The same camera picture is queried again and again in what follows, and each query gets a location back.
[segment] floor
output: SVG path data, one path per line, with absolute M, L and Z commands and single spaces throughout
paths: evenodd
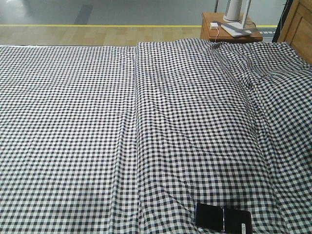
M 271 41 L 286 0 L 254 0 L 250 17 Z M 218 12 L 227 1 L 220 0 Z M 0 0 L 0 44 L 136 45 L 198 38 L 215 0 Z

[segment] gray floor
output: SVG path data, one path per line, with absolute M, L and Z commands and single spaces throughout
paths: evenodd
M 276 25 L 286 0 L 253 0 L 250 17 Z M 219 1 L 224 12 L 227 0 Z M 200 25 L 215 0 L 0 0 L 0 24 Z

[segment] charger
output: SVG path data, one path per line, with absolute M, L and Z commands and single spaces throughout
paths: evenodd
M 215 23 L 215 22 L 210 23 L 210 29 L 211 30 L 213 30 L 213 29 L 218 30 L 218 27 L 219 27 L 218 23 Z

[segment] lamp base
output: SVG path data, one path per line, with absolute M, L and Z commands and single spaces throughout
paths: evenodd
M 225 22 L 227 22 L 227 23 L 234 23 L 234 22 L 238 22 L 238 21 L 239 21 L 239 19 L 237 19 L 237 20 L 230 20 L 230 19 L 227 19 L 225 15 L 223 16 L 223 20 L 224 20 Z
M 248 36 L 252 33 L 250 30 L 242 28 L 239 22 L 225 23 L 221 27 L 234 38 Z

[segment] yellow line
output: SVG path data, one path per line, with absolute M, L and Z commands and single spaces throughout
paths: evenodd
M 0 27 L 200 28 L 201 25 L 0 24 Z M 277 25 L 257 25 L 257 27 L 276 28 Z
M 257 25 L 257 28 L 277 28 L 277 25 Z

